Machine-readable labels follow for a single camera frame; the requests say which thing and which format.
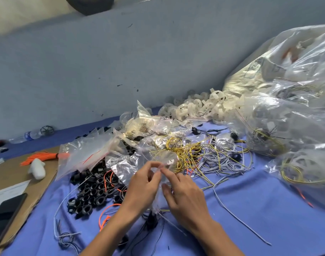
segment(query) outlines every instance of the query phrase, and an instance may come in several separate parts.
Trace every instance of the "plastic bottle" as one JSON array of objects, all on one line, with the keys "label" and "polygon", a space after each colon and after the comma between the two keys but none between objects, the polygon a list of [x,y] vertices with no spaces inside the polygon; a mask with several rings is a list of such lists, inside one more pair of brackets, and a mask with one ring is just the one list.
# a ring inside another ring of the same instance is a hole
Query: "plastic bottle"
[{"label": "plastic bottle", "polygon": [[21,137],[11,138],[8,141],[11,144],[19,144],[25,141],[32,141],[42,136],[49,136],[54,133],[54,128],[51,126],[43,126],[41,129],[35,129],[24,133]]}]

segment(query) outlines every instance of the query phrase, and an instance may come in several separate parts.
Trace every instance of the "smartphone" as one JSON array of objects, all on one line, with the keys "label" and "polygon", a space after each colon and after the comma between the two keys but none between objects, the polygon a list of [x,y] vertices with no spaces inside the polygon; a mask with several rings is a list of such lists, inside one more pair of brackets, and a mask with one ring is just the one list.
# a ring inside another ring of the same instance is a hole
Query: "smartphone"
[{"label": "smartphone", "polygon": [[20,210],[27,193],[5,200],[0,204],[0,242]]}]

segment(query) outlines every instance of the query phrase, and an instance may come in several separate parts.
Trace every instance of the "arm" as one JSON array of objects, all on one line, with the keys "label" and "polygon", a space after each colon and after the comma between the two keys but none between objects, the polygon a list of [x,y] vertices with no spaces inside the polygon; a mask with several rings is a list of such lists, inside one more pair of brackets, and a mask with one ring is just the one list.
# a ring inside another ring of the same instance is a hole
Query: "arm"
[{"label": "arm", "polygon": [[159,166],[161,163],[149,161],[134,174],[119,210],[84,249],[81,256],[110,256],[113,254],[122,237],[152,204],[158,191],[161,172],[157,171],[153,174],[151,168]]},{"label": "arm", "polygon": [[178,222],[190,231],[208,256],[243,255],[230,240],[222,226],[214,221],[207,209],[204,193],[189,175],[175,175],[167,169],[161,172],[168,178],[171,188],[164,184],[162,190],[168,206]]}]

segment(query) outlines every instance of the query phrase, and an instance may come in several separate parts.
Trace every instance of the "gray wall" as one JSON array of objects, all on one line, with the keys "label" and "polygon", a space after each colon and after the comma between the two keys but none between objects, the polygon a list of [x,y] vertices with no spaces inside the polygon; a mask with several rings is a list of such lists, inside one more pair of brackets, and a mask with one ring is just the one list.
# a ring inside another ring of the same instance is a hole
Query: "gray wall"
[{"label": "gray wall", "polygon": [[325,0],[150,0],[0,39],[0,138],[221,87],[262,42],[325,23]]}]

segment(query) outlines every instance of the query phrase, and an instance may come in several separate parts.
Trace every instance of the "left hand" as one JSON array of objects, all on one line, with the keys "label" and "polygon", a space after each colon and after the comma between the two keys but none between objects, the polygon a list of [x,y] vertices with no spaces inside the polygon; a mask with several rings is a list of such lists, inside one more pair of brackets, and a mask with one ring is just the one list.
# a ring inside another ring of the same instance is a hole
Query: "left hand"
[{"label": "left hand", "polygon": [[148,161],[134,174],[120,209],[134,213],[135,216],[139,216],[147,210],[155,199],[161,180],[160,170],[153,173],[151,168],[158,168],[161,165],[161,162]]}]

